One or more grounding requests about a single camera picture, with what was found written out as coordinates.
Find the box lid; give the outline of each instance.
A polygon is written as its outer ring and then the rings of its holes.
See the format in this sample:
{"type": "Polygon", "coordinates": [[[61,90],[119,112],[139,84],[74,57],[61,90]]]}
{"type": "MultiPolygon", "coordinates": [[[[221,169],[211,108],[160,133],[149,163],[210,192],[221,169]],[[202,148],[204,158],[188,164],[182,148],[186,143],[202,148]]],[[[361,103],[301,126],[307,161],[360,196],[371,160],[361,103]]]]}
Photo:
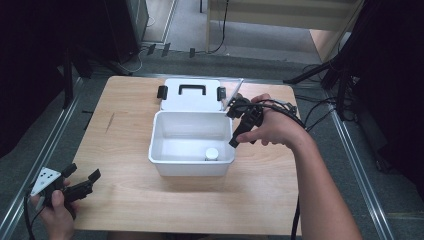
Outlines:
{"type": "Polygon", "coordinates": [[[162,98],[164,111],[220,111],[221,84],[218,80],[168,78],[166,98],[162,98]]]}

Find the person's left hand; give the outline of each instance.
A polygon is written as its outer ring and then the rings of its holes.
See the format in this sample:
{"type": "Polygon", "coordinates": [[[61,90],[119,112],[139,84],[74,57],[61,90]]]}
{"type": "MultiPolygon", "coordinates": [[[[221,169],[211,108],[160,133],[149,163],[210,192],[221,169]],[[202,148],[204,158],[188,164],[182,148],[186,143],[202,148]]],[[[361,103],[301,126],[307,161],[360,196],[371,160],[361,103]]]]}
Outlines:
{"type": "MultiPolygon", "coordinates": [[[[65,180],[64,184],[69,185],[69,180],[65,180]]],[[[31,202],[37,205],[39,199],[38,195],[31,197],[31,202]]],[[[50,239],[72,239],[74,235],[74,220],[65,208],[64,202],[65,196],[62,191],[56,190],[52,194],[52,208],[45,207],[40,213],[50,239]]]]}

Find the white plastic box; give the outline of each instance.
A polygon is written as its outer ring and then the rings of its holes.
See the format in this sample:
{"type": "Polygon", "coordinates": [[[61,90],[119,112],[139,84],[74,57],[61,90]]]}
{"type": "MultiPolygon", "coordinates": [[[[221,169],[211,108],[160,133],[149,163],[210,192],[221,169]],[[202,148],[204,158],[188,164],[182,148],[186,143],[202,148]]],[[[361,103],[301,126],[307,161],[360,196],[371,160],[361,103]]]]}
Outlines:
{"type": "Polygon", "coordinates": [[[153,120],[149,160],[162,176],[225,175],[234,161],[235,149],[228,144],[233,134],[232,120],[221,111],[221,102],[216,103],[219,81],[167,79],[165,85],[168,96],[153,120]],[[173,95],[179,86],[187,84],[206,86],[206,93],[214,97],[192,89],[173,95]]]}

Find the wooden desk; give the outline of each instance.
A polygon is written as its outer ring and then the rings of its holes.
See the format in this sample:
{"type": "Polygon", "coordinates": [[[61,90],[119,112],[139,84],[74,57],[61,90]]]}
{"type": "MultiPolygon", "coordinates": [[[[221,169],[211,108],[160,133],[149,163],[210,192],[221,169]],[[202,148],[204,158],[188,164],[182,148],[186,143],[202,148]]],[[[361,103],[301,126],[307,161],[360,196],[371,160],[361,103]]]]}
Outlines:
{"type": "MultiPolygon", "coordinates": [[[[230,1],[227,21],[311,29],[322,61],[327,61],[354,25],[363,0],[238,0],[230,1]]],[[[223,21],[226,0],[208,1],[206,51],[210,21],[223,21]]]]}
{"type": "MultiPolygon", "coordinates": [[[[76,228],[290,235],[298,189],[293,155],[284,146],[240,144],[224,177],[158,174],[148,147],[163,83],[109,79],[74,159],[78,171],[71,181],[86,180],[97,168],[102,173],[80,201],[76,228]]],[[[227,92],[235,85],[225,83],[227,92]]],[[[296,104],[288,86],[244,83],[240,89],[248,98],[265,92],[296,104]]]]}

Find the gray carpet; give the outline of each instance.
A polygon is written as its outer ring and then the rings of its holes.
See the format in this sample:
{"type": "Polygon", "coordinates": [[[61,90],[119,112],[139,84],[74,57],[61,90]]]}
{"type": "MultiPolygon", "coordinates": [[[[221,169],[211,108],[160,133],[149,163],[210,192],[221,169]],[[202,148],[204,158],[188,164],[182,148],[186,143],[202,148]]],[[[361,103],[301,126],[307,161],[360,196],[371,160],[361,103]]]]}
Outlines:
{"type": "MultiPolygon", "coordinates": [[[[216,76],[252,79],[253,82],[267,84],[282,84],[281,80],[290,79],[302,73],[304,64],[281,61],[265,61],[226,56],[196,55],[188,58],[188,53],[171,52],[167,57],[160,57],[160,51],[150,56],[143,55],[143,67],[134,73],[134,76],[149,74],[172,74],[194,76],[216,76]]],[[[135,69],[138,62],[126,65],[135,69]]],[[[47,164],[52,169],[63,169],[72,162],[83,137],[84,128],[89,122],[90,114],[84,111],[93,111],[101,95],[107,79],[114,75],[110,70],[93,63],[95,70],[91,79],[84,80],[80,100],[71,120],[56,146],[56,149],[47,164]]],[[[310,101],[301,100],[300,96],[324,99],[325,95],[319,84],[307,80],[294,86],[298,96],[297,104],[302,117],[315,105],[310,101]]],[[[22,185],[27,173],[37,158],[44,141],[53,128],[63,104],[63,93],[60,94],[46,109],[44,114],[33,124],[19,145],[7,156],[0,159],[1,181],[0,214],[5,216],[12,199],[22,185]]],[[[328,107],[322,105],[311,115],[309,123],[315,122],[328,112],[328,107]]],[[[357,151],[362,158],[370,181],[388,214],[389,222],[398,239],[419,239],[424,236],[422,228],[424,204],[420,201],[414,186],[403,176],[397,174],[382,174],[374,165],[370,152],[360,128],[355,123],[347,123],[351,136],[355,141],[357,151]]],[[[370,217],[367,205],[356,182],[352,167],[344,150],[331,117],[319,123],[311,135],[317,141],[326,164],[337,186],[349,205],[365,239],[378,239],[378,233],[370,217]]],[[[46,239],[45,231],[40,221],[34,225],[37,239],[46,239]]],[[[25,224],[19,221],[12,239],[27,239],[25,224]]],[[[78,231],[75,239],[105,239],[105,232],[78,231]]],[[[288,239],[287,236],[270,236],[270,239],[288,239]]]]}

